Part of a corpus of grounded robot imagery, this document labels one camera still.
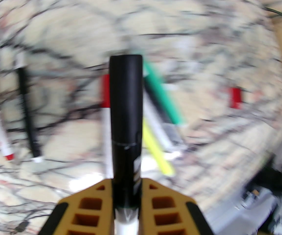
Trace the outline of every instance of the marble surface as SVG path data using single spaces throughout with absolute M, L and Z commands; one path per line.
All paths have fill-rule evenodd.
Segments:
M 55 203 L 104 178 L 100 76 L 130 36 L 186 119 L 175 179 L 144 150 L 142 174 L 203 211 L 249 180 L 282 141 L 282 65 L 259 0 L 0 0 L 0 107 L 17 164 L 0 153 L 0 235 L 37 234 Z M 31 161 L 13 70 L 28 53 L 31 102 L 45 154 Z M 229 108 L 232 84 L 241 110 Z

